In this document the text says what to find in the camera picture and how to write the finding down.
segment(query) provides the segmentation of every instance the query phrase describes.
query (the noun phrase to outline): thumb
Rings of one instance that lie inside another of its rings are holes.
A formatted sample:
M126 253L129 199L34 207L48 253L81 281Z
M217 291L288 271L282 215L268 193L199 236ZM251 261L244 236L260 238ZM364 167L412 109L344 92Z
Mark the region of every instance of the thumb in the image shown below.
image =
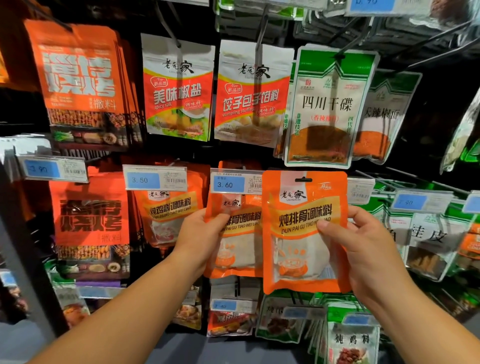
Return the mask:
M344 227L325 220L317 221L317 229L322 235L328 236L333 241L341 244L349 252L359 249L359 236Z
M214 219L210 220L207 225L219 233L227 224L228 219L230 219L229 214L218 214Z

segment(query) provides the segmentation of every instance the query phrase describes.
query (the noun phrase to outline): person's left hand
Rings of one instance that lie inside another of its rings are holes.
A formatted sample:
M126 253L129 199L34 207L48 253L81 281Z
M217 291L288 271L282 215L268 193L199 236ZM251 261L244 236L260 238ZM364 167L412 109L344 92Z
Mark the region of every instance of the person's left hand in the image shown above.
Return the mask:
M204 272L208 258L219 244L219 233L230 218L228 214L219 214L209 222L205 222L205 212L206 208L195 211L183 220L172 253L193 268L195 278Z

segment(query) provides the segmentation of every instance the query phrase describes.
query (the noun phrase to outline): hand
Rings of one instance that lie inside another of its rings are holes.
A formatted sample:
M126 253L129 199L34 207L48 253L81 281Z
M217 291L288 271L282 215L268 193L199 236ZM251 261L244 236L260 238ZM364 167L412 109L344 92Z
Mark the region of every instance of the hand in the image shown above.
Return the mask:
M187 216L181 225L173 255L180 256L185 265L193 268L195 279L202 275L208 258L220 243L219 233L230 215L219 214L204 221L206 208Z
M389 231L373 215L358 206L348 207L347 229L319 220L317 228L323 236L341 244L350 263L350 284L357 298L377 312L386 300L414 287Z

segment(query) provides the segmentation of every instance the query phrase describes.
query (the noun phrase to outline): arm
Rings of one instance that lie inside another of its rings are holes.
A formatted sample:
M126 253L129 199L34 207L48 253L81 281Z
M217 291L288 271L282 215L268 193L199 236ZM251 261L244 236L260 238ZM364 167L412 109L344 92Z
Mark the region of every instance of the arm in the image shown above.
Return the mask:
M321 234L340 243L350 262L355 295L372 312L407 364L474 364L480 341L423 294L408 275L381 222L350 206L344 229L320 220Z
M30 364L143 364L201 276L229 215L204 222L205 209L188 216L172 254Z

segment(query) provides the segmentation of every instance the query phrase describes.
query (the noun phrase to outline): forearm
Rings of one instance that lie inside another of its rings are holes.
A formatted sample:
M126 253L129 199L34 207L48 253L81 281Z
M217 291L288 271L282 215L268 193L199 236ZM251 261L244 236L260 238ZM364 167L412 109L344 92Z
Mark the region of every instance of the forearm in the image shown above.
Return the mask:
M143 364L197 274L172 253L31 363Z
M478 362L479 340L413 283L375 311L407 364Z

